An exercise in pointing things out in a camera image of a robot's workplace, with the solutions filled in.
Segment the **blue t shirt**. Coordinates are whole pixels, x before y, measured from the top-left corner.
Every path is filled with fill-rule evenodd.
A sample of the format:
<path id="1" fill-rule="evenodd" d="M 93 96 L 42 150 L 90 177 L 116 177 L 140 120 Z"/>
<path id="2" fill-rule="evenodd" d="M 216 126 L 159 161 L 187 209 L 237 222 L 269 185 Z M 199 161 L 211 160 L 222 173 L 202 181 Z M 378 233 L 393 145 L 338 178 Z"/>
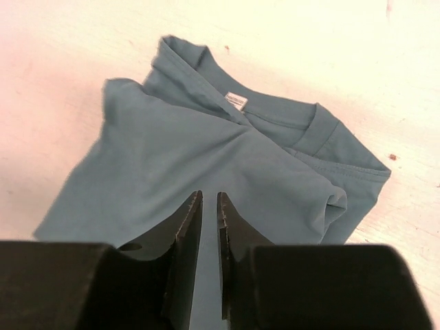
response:
<path id="1" fill-rule="evenodd" d="M 221 318 L 217 194 L 275 243 L 342 244 L 391 171 L 320 104 L 252 91 L 206 46 L 161 38 L 143 83 L 108 80 L 100 137 L 73 169 L 34 236 L 138 237 L 203 193 L 191 329 Z"/>

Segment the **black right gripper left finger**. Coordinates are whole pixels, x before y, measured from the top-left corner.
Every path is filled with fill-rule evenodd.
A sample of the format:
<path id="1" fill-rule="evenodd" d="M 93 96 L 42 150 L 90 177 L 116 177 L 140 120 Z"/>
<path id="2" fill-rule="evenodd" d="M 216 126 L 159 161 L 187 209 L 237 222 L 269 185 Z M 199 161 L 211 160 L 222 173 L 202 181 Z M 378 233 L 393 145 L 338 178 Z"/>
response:
<path id="1" fill-rule="evenodd" d="M 138 329 L 188 329 L 201 238 L 202 192 L 118 251 L 135 261 L 128 282 Z"/>

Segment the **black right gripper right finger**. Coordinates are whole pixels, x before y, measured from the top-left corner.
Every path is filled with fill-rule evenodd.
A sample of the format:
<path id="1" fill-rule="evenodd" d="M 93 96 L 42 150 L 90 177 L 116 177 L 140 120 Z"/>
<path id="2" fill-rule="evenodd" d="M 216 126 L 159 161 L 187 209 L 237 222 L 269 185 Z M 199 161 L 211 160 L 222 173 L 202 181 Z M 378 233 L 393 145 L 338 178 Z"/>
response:
<path id="1" fill-rule="evenodd" d="M 250 225 L 225 192 L 217 194 L 221 315 L 229 323 L 255 323 L 252 248 L 272 242 Z"/>

